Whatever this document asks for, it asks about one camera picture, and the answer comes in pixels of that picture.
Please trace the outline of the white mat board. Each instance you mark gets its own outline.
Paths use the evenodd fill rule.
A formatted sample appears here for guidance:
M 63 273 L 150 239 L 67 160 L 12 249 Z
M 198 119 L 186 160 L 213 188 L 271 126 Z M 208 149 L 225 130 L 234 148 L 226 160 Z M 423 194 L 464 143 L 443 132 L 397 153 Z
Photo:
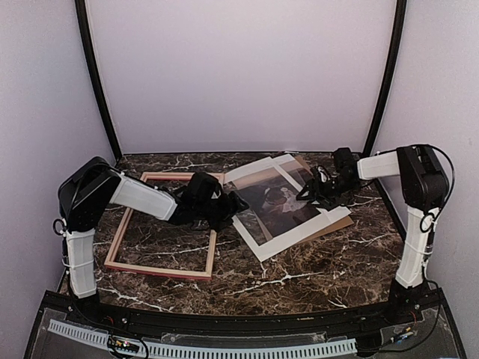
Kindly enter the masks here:
M 225 175 L 225 187 L 234 190 L 249 205 L 249 212 L 271 236 L 279 236 L 307 222 L 320 230 L 347 217 L 344 207 L 318 208 L 296 195 L 310 175 L 291 155 L 266 157 Z

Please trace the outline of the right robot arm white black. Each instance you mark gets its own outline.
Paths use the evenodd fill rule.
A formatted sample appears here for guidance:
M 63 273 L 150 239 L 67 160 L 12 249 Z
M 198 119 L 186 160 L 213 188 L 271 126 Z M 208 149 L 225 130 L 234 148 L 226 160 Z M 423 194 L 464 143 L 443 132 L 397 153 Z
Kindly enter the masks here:
M 413 144 L 357 159 L 351 150 L 334 151 L 336 174 L 312 168 L 312 178 L 297 194 L 297 200 L 332 210 L 345 204 L 348 192 L 363 182 L 399 177 L 407 205 L 406 239 L 399 268 L 391 282 L 382 318 L 396 325 L 418 305 L 427 289 L 427 264 L 433 252 L 436 224 L 451 196 L 455 176 L 447 175 L 438 155 L 443 151 L 430 144 Z

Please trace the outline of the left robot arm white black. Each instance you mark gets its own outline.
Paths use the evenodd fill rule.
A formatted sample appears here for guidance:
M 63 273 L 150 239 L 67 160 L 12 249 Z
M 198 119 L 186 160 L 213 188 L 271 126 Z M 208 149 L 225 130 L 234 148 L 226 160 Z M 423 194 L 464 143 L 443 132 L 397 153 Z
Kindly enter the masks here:
M 212 174 L 194 173 L 178 190 L 154 187 L 113 168 L 96 156 L 66 179 L 58 189 L 59 218 L 55 233 L 63 238 L 64 266 L 73 295 L 81 299 L 77 315 L 90 326 L 106 319 L 105 308 L 89 298 L 97 293 L 94 274 L 94 234 L 106 207 L 125 206 L 173 225 L 207 222 L 219 232 L 248 209 L 234 191 L 224 192 Z

